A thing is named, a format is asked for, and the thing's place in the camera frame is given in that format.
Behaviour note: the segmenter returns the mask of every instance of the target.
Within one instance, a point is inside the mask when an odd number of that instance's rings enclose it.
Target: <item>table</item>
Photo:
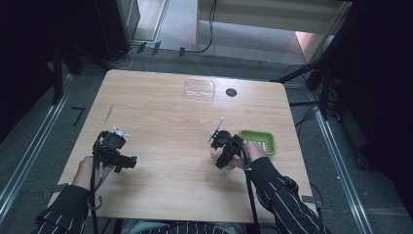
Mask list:
[[[213,82],[213,100],[188,98],[187,80]],[[228,88],[238,94],[227,96]],[[97,215],[253,222],[244,172],[219,170],[209,157],[207,138],[220,116],[225,118],[220,130],[232,135],[272,133],[277,146],[272,162],[298,182],[300,195],[312,196],[283,85],[120,70],[106,74],[59,183],[71,181],[79,162],[92,154],[97,135],[116,126],[131,134],[121,153],[137,156],[137,164],[112,173],[98,189],[103,206]],[[259,221],[274,222],[255,203]]]

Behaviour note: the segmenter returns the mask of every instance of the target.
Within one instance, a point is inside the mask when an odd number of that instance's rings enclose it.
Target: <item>transparent plastic box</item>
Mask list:
[[[188,79],[185,82],[185,97],[189,99],[213,101],[215,84],[211,81]]]

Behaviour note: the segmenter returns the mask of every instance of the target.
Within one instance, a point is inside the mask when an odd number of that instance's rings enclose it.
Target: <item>pinstriped sleeve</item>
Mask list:
[[[282,176],[268,157],[251,164],[251,180],[260,204],[274,214],[280,233],[330,233],[319,218],[301,202],[297,183]]]
[[[89,190],[75,185],[64,187],[56,200],[36,216],[38,227],[32,233],[82,233],[89,194]]]

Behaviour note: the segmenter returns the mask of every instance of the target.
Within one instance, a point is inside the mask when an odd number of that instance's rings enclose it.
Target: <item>black circular object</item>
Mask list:
[[[228,89],[225,93],[227,93],[229,97],[235,97],[237,95],[237,91],[234,89]]]

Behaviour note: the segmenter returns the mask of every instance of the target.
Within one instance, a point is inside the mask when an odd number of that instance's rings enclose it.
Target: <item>green tray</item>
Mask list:
[[[252,130],[241,130],[239,136],[244,139],[244,141],[256,141],[261,144],[267,152],[268,156],[273,156],[276,154],[276,145],[274,142],[274,136],[266,132],[258,132]]]

